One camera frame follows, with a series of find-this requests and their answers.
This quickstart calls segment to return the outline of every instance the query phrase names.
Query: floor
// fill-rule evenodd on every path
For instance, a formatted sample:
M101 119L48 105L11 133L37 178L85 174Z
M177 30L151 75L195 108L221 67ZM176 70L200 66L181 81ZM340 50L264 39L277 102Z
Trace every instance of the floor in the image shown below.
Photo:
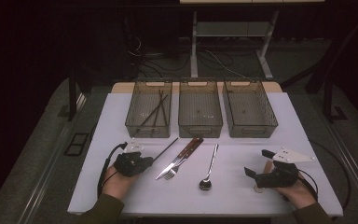
M188 38L180 41L180 57L161 57L163 55L156 49L137 66L138 77L189 77ZM198 43L199 77L263 78L254 54L261 43L260 39L246 38L201 39ZM273 80L282 83L310 67L321 59L329 44L328 40L272 41L266 58ZM335 223L358 223L358 112L335 87L333 106L341 108L347 119L328 122L321 112L323 93L307 94L304 90L307 81L308 77L305 77L283 91L288 92L315 153L344 206L344 217L335 218ZM78 112L72 121L68 121L67 80L58 87L0 191L0 223L76 221L77 215L68 214L66 210L110 90L109 86L97 86L91 93L80 94ZM74 136L82 133L88 135L82 153L65 156ZM123 220L126 222L153 223L153 220ZM265 223L265 220L219 218L215 222ZM274 217L270 222L296 223L290 216Z

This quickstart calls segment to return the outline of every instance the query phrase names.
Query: knife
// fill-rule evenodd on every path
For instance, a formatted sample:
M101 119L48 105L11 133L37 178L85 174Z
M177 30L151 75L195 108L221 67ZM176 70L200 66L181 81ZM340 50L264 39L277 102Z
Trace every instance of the knife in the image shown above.
M164 175L166 175L170 170L171 168L173 168L173 166L179 161L182 159L182 157L185 156L185 154L192 148L192 146L197 142L199 141L198 138L193 138L188 144L187 146L176 156L175 159L173 159L173 161L167 166L167 168L165 168L161 174L159 174L157 177L156 177L156 180L162 178Z

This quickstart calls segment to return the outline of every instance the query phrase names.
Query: hand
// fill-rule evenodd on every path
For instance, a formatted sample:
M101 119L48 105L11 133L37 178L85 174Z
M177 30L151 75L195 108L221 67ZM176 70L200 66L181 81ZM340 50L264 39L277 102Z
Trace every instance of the hand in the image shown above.
M103 184L103 194L122 200L138 176L139 175L132 177L124 176L118 172L113 165L110 166L104 175L105 180L110 178Z
M300 180L297 180L291 187L275 189L280 192L280 194L286 196L296 209L301 209L316 203L315 198L313 198L310 191Z

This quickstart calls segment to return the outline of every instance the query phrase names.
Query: white table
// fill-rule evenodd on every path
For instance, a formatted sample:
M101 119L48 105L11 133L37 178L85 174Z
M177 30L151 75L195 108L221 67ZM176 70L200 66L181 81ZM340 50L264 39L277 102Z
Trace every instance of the white table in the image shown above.
M276 152L286 147L316 157L287 94L269 92L268 98L279 122L270 138L230 138L221 97L224 125L220 137L205 138L174 178L155 180L190 141L179 138L131 188L124 200L123 217L276 217L291 213L294 208L276 191L265 189L263 193L256 193L255 181L243 171L246 166L258 174L263 172L267 158L261 155L262 149ZM144 157L156 157L178 137L178 99L174 87L170 138L135 139L145 147ZM69 213L81 214L91 209L97 200L97 183L104 160L113 147L130 141L124 125L130 101L131 94L125 91L107 96L68 207ZM211 174L213 186L209 191L202 191L199 182L207 175L215 144L219 144L219 150ZM342 208L321 164L318 161L304 162L297 167L316 180L319 202L327 214L342 216Z

